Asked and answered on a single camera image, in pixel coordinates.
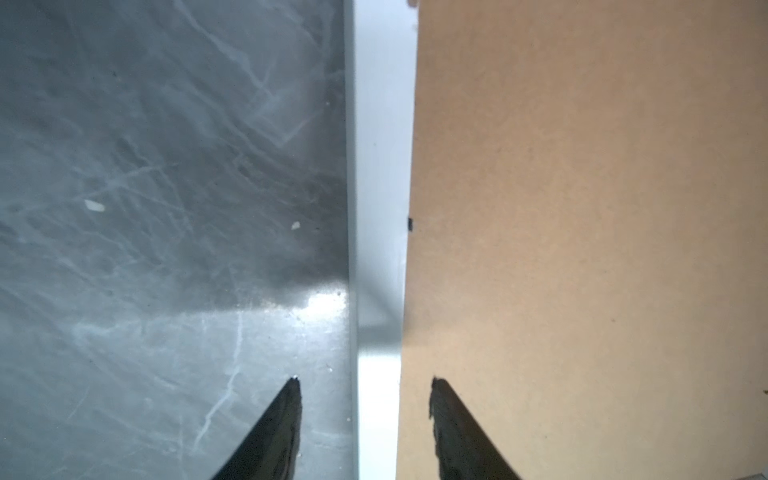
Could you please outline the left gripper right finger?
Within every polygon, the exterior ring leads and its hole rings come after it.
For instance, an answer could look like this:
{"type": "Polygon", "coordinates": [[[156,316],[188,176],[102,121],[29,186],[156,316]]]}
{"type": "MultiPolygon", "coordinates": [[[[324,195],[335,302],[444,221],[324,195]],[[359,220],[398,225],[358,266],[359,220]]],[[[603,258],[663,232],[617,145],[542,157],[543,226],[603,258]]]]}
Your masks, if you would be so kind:
{"type": "Polygon", "coordinates": [[[429,417],[441,480],[521,479],[446,379],[432,379],[429,417]]]}

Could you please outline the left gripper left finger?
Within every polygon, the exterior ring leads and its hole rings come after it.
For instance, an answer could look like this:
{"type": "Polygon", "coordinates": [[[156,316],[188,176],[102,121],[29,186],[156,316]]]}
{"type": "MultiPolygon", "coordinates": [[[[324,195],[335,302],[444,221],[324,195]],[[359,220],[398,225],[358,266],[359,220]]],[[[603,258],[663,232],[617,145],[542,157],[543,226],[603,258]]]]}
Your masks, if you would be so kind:
{"type": "Polygon", "coordinates": [[[289,378],[213,480],[291,480],[300,446],[302,394],[289,378]]]}

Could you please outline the brown frame backing board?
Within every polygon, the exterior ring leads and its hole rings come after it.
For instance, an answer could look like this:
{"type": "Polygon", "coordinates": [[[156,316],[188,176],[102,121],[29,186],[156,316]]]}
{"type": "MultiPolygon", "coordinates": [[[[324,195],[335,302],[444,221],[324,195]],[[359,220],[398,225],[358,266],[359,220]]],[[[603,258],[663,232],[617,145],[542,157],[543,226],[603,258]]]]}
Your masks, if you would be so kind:
{"type": "Polygon", "coordinates": [[[447,379],[526,479],[767,466],[767,5],[420,5],[397,475],[447,379]]]}

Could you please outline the white picture frame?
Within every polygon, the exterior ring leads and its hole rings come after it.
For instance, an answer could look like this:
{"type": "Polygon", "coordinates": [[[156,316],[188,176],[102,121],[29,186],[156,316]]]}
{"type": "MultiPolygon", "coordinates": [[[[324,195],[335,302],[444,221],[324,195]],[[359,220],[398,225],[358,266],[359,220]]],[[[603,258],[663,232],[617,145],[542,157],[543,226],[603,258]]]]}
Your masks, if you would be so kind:
{"type": "Polygon", "coordinates": [[[396,476],[419,4],[344,4],[349,306],[358,479],[396,476]]]}

